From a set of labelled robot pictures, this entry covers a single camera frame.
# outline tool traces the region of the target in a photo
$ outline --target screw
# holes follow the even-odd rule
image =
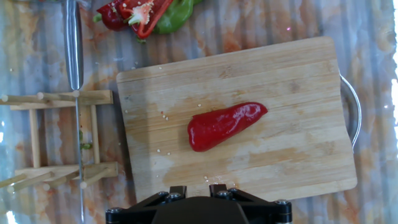
[[[164,195],[168,195],[169,193],[168,192],[159,192],[157,194],[160,195],[160,196],[164,196]]]
[[[288,204],[288,200],[286,200],[286,199],[278,199],[278,200],[276,200],[275,201],[275,203],[276,204],[278,204],[278,205],[286,205],[286,204]]]
[[[121,212],[121,211],[123,211],[123,208],[114,207],[114,208],[108,209],[106,212],[109,212],[109,213],[119,213],[119,212]]]
[[[169,198],[179,198],[179,197],[181,197],[180,193],[171,193],[169,195]]]
[[[229,192],[226,190],[220,190],[219,192],[217,192],[218,196],[228,196]]]

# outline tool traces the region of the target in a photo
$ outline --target wooden cutting board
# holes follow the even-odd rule
[[[227,184],[276,200],[357,183],[329,37],[123,72],[118,88],[138,201],[172,185],[194,196]],[[210,151],[190,149],[193,115],[247,101],[269,112]]]

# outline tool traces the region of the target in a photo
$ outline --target wooden dish rack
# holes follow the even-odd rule
[[[67,183],[69,180],[80,178],[79,165],[41,167],[39,130],[37,128],[37,110],[75,107],[76,98],[78,98],[80,105],[90,106],[94,150],[94,164],[83,166],[84,179],[80,183],[80,187],[85,189],[102,178],[118,175],[117,162],[100,161],[98,142],[96,105],[113,104],[111,90],[74,91],[71,93],[40,92],[35,96],[3,95],[0,105],[9,105],[11,110],[29,110],[33,168],[15,170],[14,177],[0,182],[0,188],[8,187],[7,191],[13,194],[18,190],[43,182],[43,188],[50,190]]]

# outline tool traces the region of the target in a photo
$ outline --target countertop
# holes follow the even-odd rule
[[[398,223],[396,128],[396,0],[204,0],[176,33],[152,35],[146,45],[131,30],[111,32],[91,21],[109,0],[81,8],[83,90],[113,90],[114,105],[98,107],[102,162],[119,175],[85,190],[87,223],[105,223],[104,211],[136,203],[116,75],[132,68],[177,62],[327,35],[341,74],[354,86],[363,125],[354,148],[353,190],[294,200],[294,223]],[[0,2],[0,94],[70,91],[65,70],[61,4]],[[89,111],[83,110],[82,117]],[[76,164],[74,108],[38,112],[43,166]],[[89,124],[80,119],[85,141]],[[32,167],[28,111],[0,106],[0,180]],[[86,164],[91,150],[83,151]],[[79,223],[79,189],[70,181],[46,192],[35,185],[10,195],[0,189],[0,223]]]

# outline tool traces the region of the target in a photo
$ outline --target pepper slice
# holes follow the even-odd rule
[[[122,17],[140,39],[147,38],[173,0],[124,0],[120,11]]]
[[[193,0],[174,0],[157,21],[154,32],[171,34],[177,31],[191,17],[192,11]]]
[[[94,22],[101,21],[104,23],[106,28],[113,31],[121,31],[129,27],[128,24],[123,22],[123,18],[120,11],[120,5],[124,0],[114,0],[113,2],[104,5],[99,8],[99,13],[93,18]]]
[[[195,115],[188,124],[191,148],[205,152],[245,130],[267,112],[264,105],[249,102]]]

